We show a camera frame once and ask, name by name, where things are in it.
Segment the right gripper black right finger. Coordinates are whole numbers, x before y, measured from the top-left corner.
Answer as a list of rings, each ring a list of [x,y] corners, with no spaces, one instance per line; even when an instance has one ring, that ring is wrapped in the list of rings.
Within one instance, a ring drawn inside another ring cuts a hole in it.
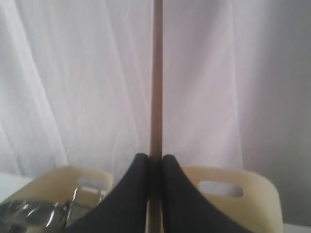
[[[162,218],[166,233],[242,233],[190,182],[173,155],[162,158]]]

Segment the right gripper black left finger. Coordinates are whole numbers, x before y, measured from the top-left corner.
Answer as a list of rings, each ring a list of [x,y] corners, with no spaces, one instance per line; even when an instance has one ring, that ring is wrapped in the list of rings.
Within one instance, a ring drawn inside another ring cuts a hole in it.
[[[143,233],[148,201],[149,159],[135,155],[129,169],[100,204],[65,228],[67,233]]]

